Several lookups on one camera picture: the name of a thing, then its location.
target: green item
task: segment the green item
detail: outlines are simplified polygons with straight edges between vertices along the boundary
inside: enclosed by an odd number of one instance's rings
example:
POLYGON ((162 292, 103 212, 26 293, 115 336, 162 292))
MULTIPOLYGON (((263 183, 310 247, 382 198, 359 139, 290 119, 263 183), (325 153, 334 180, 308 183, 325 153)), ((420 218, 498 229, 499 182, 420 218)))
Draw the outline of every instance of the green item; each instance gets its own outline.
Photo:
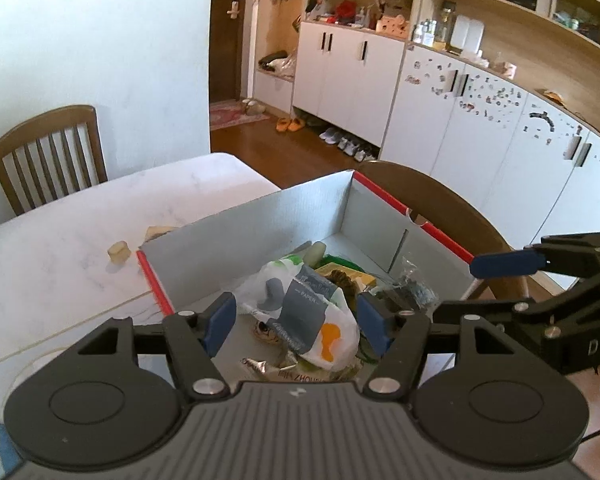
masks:
POLYGON ((320 267, 324 267, 326 264, 338 264, 349 269, 365 272, 362 267, 357 266, 355 263, 345 260, 339 256, 333 256, 332 254, 325 254, 324 258, 320 260, 320 263, 316 265, 315 268, 320 269, 320 267))

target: paper packaging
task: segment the paper packaging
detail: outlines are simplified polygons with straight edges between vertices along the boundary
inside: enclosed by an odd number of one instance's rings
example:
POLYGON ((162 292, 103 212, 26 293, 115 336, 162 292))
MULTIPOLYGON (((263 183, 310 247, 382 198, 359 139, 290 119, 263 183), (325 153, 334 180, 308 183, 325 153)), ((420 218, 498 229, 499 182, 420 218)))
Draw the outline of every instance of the paper packaging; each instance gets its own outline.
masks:
MULTIPOLYGON (((232 280, 258 272, 307 240, 321 240, 329 254, 385 279, 398 277, 405 256, 422 270, 441 300, 458 300, 473 281, 467 262, 458 256, 468 260, 465 251, 431 225, 414 224, 403 204, 353 171, 281 190, 176 229, 143 244, 138 259, 164 312, 200 312, 232 280)), ((253 321, 238 316, 214 358, 230 383, 245 379, 243 357, 276 358, 272 345, 253 337, 253 321)))

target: door mat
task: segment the door mat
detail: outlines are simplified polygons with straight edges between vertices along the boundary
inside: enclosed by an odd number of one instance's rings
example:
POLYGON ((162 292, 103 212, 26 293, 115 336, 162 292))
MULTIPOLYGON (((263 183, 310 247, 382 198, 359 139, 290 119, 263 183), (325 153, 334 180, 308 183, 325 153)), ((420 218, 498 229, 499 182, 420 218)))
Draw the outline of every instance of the door mat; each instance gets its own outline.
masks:
POLYGON ((242 113, 242 105, 238 101, 224 101, 209 105, 209 130, 219 130, 237 124, 254 123, 268 119, 267 114, 248 116, 242 113))

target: blue gripper pad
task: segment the blue gripper pad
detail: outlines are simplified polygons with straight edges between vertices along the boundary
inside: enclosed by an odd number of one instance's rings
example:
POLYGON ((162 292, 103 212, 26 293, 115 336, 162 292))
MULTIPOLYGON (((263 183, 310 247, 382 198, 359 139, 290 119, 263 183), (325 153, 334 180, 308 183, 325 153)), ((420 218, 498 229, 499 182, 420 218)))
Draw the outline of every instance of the blue gripper pad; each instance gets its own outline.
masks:
POLYGON ((205 336, 202 345, 209 357, 215 357, 224 344, 235 323, 235 296, 223 292, 207 309, 200 314, 205 318, 205 336))
POLYGON ((392 339, 386 334, 384 319, 363 294, 356 299, 358 325, 378 357, 391 346, 392 339))
POLYGON ((482 254, 469 265, 474 278, 488 280, 505 276, 527 276, 544 269, 546 258, 532 249, 510 253, 482 254))

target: doorway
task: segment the doorway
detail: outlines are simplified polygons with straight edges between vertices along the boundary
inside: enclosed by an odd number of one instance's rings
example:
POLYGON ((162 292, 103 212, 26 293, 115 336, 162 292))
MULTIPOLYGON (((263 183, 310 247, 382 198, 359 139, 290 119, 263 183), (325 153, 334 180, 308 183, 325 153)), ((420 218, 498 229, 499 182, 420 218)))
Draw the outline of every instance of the doorway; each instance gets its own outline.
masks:
POLYGON ((211 0, 209 102, 240 98, 245 0, 211 0))

